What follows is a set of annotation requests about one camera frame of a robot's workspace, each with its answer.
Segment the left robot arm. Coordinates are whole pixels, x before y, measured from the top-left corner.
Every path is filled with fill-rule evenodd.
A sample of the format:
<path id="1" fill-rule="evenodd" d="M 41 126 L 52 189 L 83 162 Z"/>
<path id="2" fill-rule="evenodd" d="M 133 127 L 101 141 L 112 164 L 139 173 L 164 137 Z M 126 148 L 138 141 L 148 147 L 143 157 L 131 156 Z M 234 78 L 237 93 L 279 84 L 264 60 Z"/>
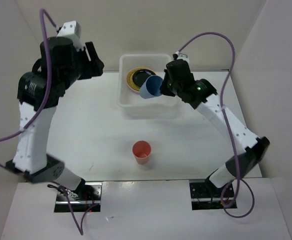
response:
<path id="1" fill-rule="evenodd" d="M 32 184 L 55 182 L 64 186 L 74 200 L 85 198 L 93 189 L 86 181 L 65 167 L 65 163 L 47 153 L 48 137 L 59 99 L 77 80 L 99 77 L 104 63 L 94 44 L 76 48 L 66 37 L 48 38 L 51 63 L 46 60 L 45 45 L 32 70 L 18 82 L 20 128 L 15 157 L 6 162 L 8 170 L 21 174 Z"/>

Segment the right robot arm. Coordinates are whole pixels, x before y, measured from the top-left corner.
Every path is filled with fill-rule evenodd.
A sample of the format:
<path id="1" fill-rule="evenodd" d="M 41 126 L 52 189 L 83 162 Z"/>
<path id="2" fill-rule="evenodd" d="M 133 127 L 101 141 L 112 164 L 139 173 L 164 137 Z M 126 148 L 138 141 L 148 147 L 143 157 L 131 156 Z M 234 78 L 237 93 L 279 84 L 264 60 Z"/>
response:
<path id="1" fill-rule="evenodd" d="M 202 114 L 218 132 L 236 148 L 235 156 L 209 175 L 205 191 L 215 197 L 223 187 L 237 177 L 245 177 L 264 157 L 270 141 L 251 132 L 225 105 L 214 86 L 206 79 L 196 80 L 189 64 L 183 59 L 166 64 L 160 87 L 165 96 L 178 96 L 184 103 Z"/>

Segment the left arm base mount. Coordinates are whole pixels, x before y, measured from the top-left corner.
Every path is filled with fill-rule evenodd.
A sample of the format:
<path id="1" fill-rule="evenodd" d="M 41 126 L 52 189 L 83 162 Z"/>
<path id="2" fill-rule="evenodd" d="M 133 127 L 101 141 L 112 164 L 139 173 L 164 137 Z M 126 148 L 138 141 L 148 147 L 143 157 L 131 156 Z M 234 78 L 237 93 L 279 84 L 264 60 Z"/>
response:
<path id="1" fill-rule="evenodd" d="M 78 197 L 72 194 L 70 190 L 67 190 L 68 198 L 71 207 L 75 213 L 84 213 L 86 210 L 89 212 L 100 212 L 101 211 L 101 196 L 102 196 L 102 182 L 87 182 L 87 192 Z M 60 189 L 57 191 L 55 204 L 55 213 L 69 213 L 70 209 L 65 193 Z"/>

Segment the pink plastic cup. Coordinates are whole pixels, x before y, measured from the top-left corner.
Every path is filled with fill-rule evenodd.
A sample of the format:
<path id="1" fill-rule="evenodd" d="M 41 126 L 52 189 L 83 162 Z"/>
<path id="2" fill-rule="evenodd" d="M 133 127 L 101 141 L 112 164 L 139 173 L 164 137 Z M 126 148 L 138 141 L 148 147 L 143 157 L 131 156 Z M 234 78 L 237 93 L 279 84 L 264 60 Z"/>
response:
<path id="1" fill-rule="evenodd" d="M 132 146 L 133 156 L 139 165 L 145 165 L 148 163 L 151 152 L 151 145 L 144 140 L 137 141 Z"/>

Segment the blue plastic cup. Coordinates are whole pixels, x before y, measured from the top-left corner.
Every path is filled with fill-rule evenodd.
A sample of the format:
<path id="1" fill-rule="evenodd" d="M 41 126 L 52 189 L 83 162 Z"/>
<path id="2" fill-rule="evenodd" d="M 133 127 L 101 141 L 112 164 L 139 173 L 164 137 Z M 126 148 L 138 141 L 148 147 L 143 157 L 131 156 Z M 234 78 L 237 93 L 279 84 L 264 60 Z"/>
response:
<path id="1" fill-rule="evenodd" d="M 158 75 L 149 76 L 141 86 L 139 90 L 139 95 L 143 99 L 160 97 L 162 95 L 160 91 L 162 83 L 163 83 L 162 77 Z"/>

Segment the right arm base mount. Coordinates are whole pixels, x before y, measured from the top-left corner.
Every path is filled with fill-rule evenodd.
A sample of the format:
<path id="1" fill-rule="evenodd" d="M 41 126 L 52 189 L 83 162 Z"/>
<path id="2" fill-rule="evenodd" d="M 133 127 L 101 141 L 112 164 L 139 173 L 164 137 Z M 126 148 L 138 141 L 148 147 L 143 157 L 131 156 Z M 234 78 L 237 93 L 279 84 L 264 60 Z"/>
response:
<path id="1" fill-rule="evenodd" d="M 223 209 L 221 202 L 222 189 L 217 189 L 210 193 L 206 188 L 205 181 L 198 179 L 189 181 L 189 190 L 193 211 Z"/>

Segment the black plate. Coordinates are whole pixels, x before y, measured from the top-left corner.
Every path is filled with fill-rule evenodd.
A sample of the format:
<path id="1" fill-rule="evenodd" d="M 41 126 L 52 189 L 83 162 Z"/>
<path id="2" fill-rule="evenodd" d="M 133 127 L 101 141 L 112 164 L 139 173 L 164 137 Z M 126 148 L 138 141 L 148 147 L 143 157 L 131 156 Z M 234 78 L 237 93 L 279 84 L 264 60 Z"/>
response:
<path id="1" fill-rule="evenodd" d="M 137 87 L 141 88 L 144 82 L 147 80 L 147 78 L 154 75 L 156 75 L 156 73 L 153 72 L 152 70 L 145 68 L 139 69 L 135 73 L 133 73 L 132 81 Z"/>

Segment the orange plastic plate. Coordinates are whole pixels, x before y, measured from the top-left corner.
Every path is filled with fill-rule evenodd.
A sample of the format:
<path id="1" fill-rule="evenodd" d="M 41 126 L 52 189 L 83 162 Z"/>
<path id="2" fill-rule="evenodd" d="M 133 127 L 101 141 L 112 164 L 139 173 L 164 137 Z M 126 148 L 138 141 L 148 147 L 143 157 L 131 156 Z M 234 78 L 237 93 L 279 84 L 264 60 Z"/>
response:
<path id="1" fill-rule="evenodd" d="M 136 93 L 136 94 L 139 94 L 139 93 L 140 93 L 140 87 L 138 87 L 138 86 L 135 86 L 135 85 L 133 85 L 133 86 L 128 85 L 128 89 L 129 89 L 130 91 L 132 91 L 133 93 Z"/>

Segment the yellow woven pattern plate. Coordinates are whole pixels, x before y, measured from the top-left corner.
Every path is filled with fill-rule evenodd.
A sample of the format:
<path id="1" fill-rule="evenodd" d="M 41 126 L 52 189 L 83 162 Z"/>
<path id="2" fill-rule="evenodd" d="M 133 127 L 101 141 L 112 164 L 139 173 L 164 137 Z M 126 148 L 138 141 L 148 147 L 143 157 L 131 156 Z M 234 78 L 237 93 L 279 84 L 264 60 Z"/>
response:
<path id="1" fill-rule="evenodd" d="M 135 73 L 137 70 L 140 70 L 140 69 L 147 69 L 147 70 L 151 70 L 150 68 L 147 68 L 147 67 L 136 67 L 136 68 L 133 68 L 132 70 L 130 70 L 128 72 L 128 74 L 126 75 L 126 84 L 127 85 L 130 85 L 130 86 L 136 86 L 134 83 L 133 83 L 133 73 Z"/>

